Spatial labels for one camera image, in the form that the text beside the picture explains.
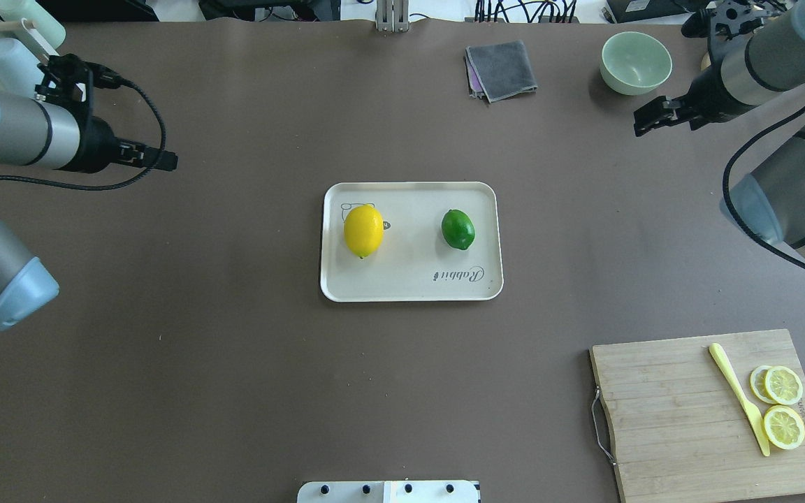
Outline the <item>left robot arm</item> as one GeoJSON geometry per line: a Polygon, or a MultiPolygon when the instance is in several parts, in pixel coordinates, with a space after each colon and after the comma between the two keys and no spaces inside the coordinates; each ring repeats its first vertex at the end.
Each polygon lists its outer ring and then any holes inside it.
{"type": "MultiPolygon", "coordinates": [[[[166,127],[159,109],[136,82],[105,67],[78,76],[45,77],[41,99],[0,92],[0,163],[40,166],[68,172],[96,173],[112,163],[138,168],[128,180],[90,186],[0,175],[0,182],[19,182],[77,191],[110,191],[140,181],[154,169],[173,171],[176,156],[166,150],[166,127]],[[70,88],[133,89],[159,124],[159,146],[115,136],[109,124],[92,112],[93,95],[75,99],[70,88]]],[[[60,286],[41,258],[32,252],[0,216],[0,330],[12,328],[57,297],[60,286]]]]}

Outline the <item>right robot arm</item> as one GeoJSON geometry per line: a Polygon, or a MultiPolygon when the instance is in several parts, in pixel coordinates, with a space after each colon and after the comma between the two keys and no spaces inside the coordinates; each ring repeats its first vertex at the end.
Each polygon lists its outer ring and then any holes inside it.
{"type": "MultiPolygon", "coordinates": [[[[683,96],[634,113],[642,136],[664,126],[726,123],[805,88],[805,1],[693,1],[681,26],[705,38],[710,64],[683,96]]],[[[805,105],[756,133],[726,163],[723,206],[742,233],[805,270],[805,105]]]]}

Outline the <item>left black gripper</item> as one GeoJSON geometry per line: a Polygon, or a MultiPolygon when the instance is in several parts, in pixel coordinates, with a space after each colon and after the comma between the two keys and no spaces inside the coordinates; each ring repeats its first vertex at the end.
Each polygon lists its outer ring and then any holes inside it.
{"type": "Polygon", "coordinates": [[[108,123],[92,117],[80,129],[80,144],[71,159],[71,172],[96,174],[112,163],[173,172],[177,168],[178,157],[169,150],[119,138],[108,123]]]}

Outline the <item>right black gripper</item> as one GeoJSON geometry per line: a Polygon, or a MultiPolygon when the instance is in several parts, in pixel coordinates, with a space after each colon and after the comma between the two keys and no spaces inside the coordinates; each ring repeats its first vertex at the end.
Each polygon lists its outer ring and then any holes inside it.
{"type": "Polygon", "coordinates": [[[680,98],[654,98],[636,109],[633,131],[642,137],[649,131],[682,123],[697,130],[707,124],[727,123],[745,112],[744,102],[726,89],[720,70],[705,70],[680,98]]]}

